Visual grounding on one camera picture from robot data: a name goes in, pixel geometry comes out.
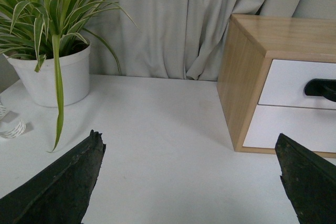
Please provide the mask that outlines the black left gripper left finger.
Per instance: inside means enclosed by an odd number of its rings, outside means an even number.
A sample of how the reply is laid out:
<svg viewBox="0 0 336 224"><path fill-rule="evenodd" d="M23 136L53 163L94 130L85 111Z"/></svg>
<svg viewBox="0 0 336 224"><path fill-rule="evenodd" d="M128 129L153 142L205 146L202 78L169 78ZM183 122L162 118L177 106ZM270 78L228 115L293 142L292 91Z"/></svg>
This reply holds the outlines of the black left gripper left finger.
<svg viewBox="0 0 336 224"><path fill-rule="evenodd" d="M106 151L90 135L29 181L1 198L1 223L81 223Z"/></svg>

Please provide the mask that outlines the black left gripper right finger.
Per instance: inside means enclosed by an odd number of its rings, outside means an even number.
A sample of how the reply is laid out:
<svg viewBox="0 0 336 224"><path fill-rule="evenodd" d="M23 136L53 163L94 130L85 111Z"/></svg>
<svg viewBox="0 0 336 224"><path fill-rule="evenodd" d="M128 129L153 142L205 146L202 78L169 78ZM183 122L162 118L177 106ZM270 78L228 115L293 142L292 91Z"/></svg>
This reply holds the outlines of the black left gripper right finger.
<svg viewBox="0 0 336 224"><path fill-rule="evenodd" d="M282 133L275 151L299 222L335 223L335 165Z"/></svg>

